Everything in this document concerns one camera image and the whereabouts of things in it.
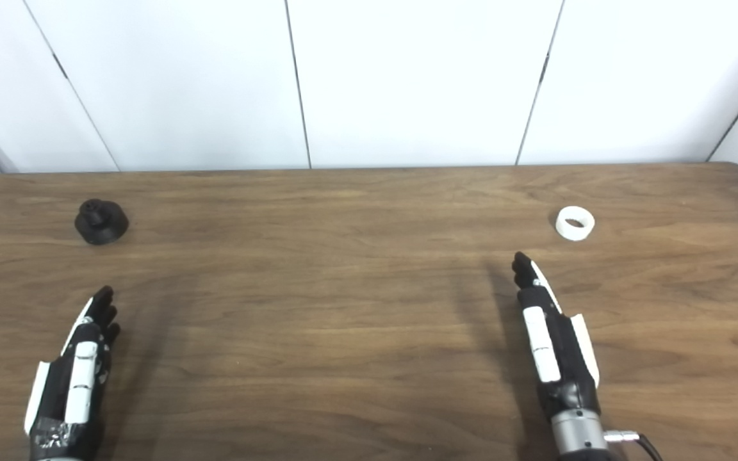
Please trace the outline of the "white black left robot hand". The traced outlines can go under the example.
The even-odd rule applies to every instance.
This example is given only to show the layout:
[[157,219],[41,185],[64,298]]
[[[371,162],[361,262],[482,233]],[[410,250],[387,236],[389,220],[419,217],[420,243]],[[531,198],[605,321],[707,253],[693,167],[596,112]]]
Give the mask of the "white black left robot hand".
[[58,358],[38,364],[24,434],[30,460],[94,460],[103,443],[102,405],[120,335],[114,291],[103,286],[78,314]]

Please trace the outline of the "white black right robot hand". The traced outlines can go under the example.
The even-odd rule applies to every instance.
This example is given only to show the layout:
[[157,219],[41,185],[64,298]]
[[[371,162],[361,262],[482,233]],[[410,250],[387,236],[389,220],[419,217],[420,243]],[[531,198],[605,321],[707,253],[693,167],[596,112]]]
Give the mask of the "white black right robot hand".
[[545,417],[566,411],[600,415],[600,374],[585,319],[565,315],[550,283],[527,254],[515,253],[512,270]]

